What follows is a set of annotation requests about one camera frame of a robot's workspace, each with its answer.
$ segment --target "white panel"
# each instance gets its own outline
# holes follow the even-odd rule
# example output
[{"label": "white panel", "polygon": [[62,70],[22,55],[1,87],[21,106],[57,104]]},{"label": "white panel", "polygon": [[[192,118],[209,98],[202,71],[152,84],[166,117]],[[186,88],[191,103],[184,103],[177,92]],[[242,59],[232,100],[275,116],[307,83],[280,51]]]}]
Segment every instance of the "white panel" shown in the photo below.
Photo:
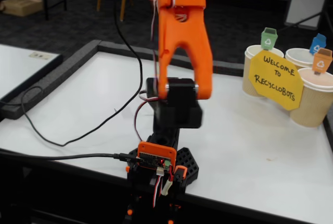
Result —
[{"label": "white panel", "polygon": [[[153,62],[143,60],[144,80]],[[169,76],[193,71],[169,67]],[[179,149],[190,148],[199,177],[187,193],[310,223],[333,223],[333,154],[323,126],[301,127],[268,99],[242,91],[242,78],[215,74],[213,95],[201,101],[203,125],[182,129]],[[120,109],[139,86],[134,58],[97,53],[28,112],[37,129],[57,143],[76,138]],[[137,148],[136,98],[98,131],[64,148],[46,143],[25,117],[0,122],[0,148],[31,155],[126,153]],[[152,134],[153,110],[138,115],[142,138]],[[126,164],[109,158],[62,161],[126,178]]]},{"label": "white panel", "polygon": [[0,45],[0,99],[56,57],[57,54]]},{"label": "white panel", "polygon": [[[293,24],[323,10],[325,0],[291,0],[286,23]],[[308,28],[317,28],[319,16],[302,23]]]}]

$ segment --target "orange 3d printed part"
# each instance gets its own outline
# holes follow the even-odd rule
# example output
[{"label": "orange 3d printed part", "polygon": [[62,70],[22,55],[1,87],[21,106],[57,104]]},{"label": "orange 3d printed part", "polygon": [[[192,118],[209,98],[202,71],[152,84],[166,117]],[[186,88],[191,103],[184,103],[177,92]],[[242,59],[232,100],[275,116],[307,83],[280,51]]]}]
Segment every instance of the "orange 3d printed part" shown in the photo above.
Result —
[{"label": "orange 3d printed part", "polygon": [[159,97],[168,95],[168,65],[177,48],[186,50],[195,73],[197,99],[212,93],[213,57],[203,19],[206,0],[158,0]]}]

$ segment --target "red wire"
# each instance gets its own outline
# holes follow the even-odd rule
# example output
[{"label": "red wire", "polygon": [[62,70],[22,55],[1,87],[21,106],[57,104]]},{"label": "red wire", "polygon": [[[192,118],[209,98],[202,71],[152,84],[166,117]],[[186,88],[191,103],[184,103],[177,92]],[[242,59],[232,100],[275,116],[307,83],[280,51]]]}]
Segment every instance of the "red wire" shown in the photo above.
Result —
[{"label": "red wire", "polygon": [[139,110],[140,110],[140,109],[142,108],[142,106],[144,106],[146,103],[147,103],[147,102],[145,101],[145,102],[143,102],[142,104],[140,104],[140,106],[137,108],[137,110],[136,110],[136,112],[135,112],[135,115],[134,115],[134,129],[135,129],[135,132],[136,132],[138,138],[140,139],[140,141],[142,141],[142,138],[141,138],[139,132],[138,132],[137,129],[136,129],[136,118],[137,118],[137,114],[139,113]]},{"label": "red wire", "polygon": [[156,184],[155,184],[154,195],[153,195],[153,199],[152,199],[152,207],[153,208],[155,207],[155,204],[156,204],[156,193],[157,193],[157,187],[160,184],[160,179],[161,179],[161,176],[159,176],[157,178]]}]

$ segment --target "white paper cup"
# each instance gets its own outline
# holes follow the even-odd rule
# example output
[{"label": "white paper cup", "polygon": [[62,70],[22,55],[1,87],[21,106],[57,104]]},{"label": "white paper cup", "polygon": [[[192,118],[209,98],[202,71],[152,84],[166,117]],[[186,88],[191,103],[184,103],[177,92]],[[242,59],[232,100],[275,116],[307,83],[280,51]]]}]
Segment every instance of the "white paper cup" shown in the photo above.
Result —
[{"label": "white paper cup", "polygon": [[333,75],[315,75],[312,68],[298,71],[304,82],[300,107],[290,112],[291,119],[306,127],[319,126],[333,103]]},{"label": "white paper cup", "polygon": [[309,49],[292,48],[286,51],[286,59],[296,65],[297,70],[312,67],[314,56]]},{"label": "white paper cup", "polygon": [[[261,48],[261,45],[253,45],[249,46],[245,51],[245,62],[244,62],[244,74],[243,74],[243,91],[251,96],[255,97],[261,97],[263,96],[259,95],[255,88],[253,87],[251,81],[249,80],[249,71],[250,71],[250,65],[251,65],[251,59],[260,53],[263,49]],[[270,50],[270,52],[280,56],[284,57],[284,53],[280,51],[279,49],[273,48]]]}]

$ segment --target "table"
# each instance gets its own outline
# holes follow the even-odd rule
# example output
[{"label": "table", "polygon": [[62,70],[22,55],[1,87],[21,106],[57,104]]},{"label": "table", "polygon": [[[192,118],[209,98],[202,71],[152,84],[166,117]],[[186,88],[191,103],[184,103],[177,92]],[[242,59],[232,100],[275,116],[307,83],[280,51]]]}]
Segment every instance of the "table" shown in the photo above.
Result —
[{"label": "table", "polygon": [[61,63],[61,55],[0,44],[0,100],[7,101]]},{"label": "table", "polygon": [[[143,66],[144,79],[152,76],[152,62],[143,60]],[[169,67],[169,76],[193,77],[193,72]],[[28,114],[43,135],[65,143],[119,109],[138,84],[135,59],[98,52]],[[185,198],[203,204],[232,204],[239,212],[246,208],[299,221],[332,223],[333,154],[324,127],[298,126],[277,104],[246,96],[241,84],[241,77],[215,74],[212,98],[200,102],[203,126],[181,130],[179,149],[190,148],[200,168]],[[135,99],[104,127],[65,148],[39,139],[24,117],[3,120],[0,148],[49,156],[129,152],[139,142],[133,115],[140,102]],[[152,114],[152,109],[144,107],[138,116],[138,131],[144,139],[152,132]],[[73,165],[71,170],[84,168],[96,177],[109,175],[117,181],[126,178],[126,165],[113,159],[52,164]]]}]

